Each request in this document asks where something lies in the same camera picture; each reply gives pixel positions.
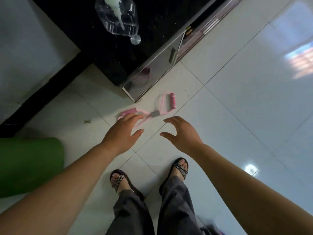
left hand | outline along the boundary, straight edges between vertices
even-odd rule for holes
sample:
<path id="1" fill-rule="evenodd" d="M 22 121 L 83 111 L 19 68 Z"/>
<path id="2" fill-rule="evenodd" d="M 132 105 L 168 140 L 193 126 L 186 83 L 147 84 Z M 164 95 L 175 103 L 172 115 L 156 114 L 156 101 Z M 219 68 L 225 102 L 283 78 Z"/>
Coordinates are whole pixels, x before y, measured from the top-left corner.
<path id="1" fill-rule="evenodd" d="M 144 131 L 143 129 L 139 129 L 131 135 L 131 130 L 135 126 L 135 123 L 143 118 L 143 115 L 135 113 L 127 114 L 123 118 L 120 118 L 115 125 L 109 129 L 100 145 L 109 149 L 114 154 L 114 157 L 128 151 L 134 146 Z"/>

sandal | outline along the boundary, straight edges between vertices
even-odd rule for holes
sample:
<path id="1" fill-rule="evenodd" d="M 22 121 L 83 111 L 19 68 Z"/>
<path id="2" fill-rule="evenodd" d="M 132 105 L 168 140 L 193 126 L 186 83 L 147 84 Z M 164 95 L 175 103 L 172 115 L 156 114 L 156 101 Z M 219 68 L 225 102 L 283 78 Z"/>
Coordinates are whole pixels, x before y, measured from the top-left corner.
<path id="1" fill-rule="evenodd" d="M 187 168 L 189 169 L 188 162 L 187 162 L 187 160 L 186 160 L 185 158 L 177 158 L 177 159 L 174 161 L 174 163 L 172 164 L 172 166 L 171 166 L 170 173 L 168 174 L 167 178 L 165 179 L 165 181 L 162 183 L 162 185 L 161 185 L 160 188 L 159 188 L 159 193 L 160 193 L 161 196 L 162 196 L 162 190 L 163 190 L 164 184 L 165 184 L 165 183 L 167 182 L 167 180 L 170 178 L 170 175 L 171 175 L 172 170 L 173 170 L 174 167 L 176 167 L 176 168 L 180 171 L 180 173 L 182 174 L 182 176 L 184 177 L 184 179 L 186 179 L 186 176 L 187 176 L 187 174 L 188 174 L 188 171 L 186 171 L 186 170 L 178 163 L 178 162 L 179 162 L 180 160 L 182 160 L 182 159 L 185 160 L 185 163 L 187 164 Z"/>
<path id="2" fill-rule="evenodd" d="M 114 187 L 115 192 L 117 192 L 117 189 L 119 187 L 120 182 L 123 180 L 123 178 L 126 178 L 131 190 L 140 198 L 141 201 L 144 201 L 145 196 L 135 187 L 133 186 L 133 184 L 131 183 L 131 181 L 129 180 L 128 176 L 126 175 L 126 173 L 124 173 L 122 170 L 116 169 L 114 171 L 112 171 L 111 175 L 110 175 L 110 182 L 112 184 L 112 176 L 113 174 L 119 174 L 119 177 L 115 179 L 112 187 Z"/>

leg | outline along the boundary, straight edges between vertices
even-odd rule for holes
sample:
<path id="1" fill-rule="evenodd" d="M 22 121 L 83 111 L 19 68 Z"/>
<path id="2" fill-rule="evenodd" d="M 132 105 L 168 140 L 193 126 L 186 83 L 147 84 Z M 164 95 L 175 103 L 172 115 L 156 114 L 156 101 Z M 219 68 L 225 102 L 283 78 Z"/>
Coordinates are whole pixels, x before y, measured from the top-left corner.
<path id="1" fill-rule="evenodd" d="M 118 174 L 113 174 L 112 182 Z M 119 199 L 114 205 L 115 219 L 107 235 L 154 235 L 153 223 L 147 206 L 131 190 L 126 178 L 120 182 Z"/>
<path id="2" fill-rule="evenodd" d="M 179 164 L 188 169 L 184 160 L 180 160 Z M 174 167 L 163 187 L 157 231 L 160 235 L 203 234 L 197 225 L 190 194 L 183 180 L 181 172 Z"/>

plastic bottle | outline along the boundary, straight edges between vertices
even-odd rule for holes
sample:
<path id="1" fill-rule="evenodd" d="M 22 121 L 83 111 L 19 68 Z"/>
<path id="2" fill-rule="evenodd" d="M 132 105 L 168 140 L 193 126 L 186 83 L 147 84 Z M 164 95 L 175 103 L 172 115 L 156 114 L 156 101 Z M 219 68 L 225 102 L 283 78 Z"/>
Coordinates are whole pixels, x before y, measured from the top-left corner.
<path id="1" fill-rule="evenodd" d="M 133 0 L 96 0 L 95 8 L 110 33 L 130 37 L 138 34 L 138 16 Z"/>

black tabletop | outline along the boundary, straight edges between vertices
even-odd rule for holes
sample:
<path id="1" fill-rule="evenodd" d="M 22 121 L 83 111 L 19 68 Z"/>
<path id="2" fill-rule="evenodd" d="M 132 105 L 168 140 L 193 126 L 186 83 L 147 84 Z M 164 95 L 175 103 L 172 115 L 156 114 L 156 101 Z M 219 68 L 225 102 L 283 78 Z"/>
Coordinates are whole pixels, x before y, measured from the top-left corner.
<path id="1" fill-rule="evenodd" d="M 125 82 L 210 0 L 133 1 L 142 39 L 139 45 L 105 29 L 95 11 L 95 0 L 34 0 L 115 85 Z"/>

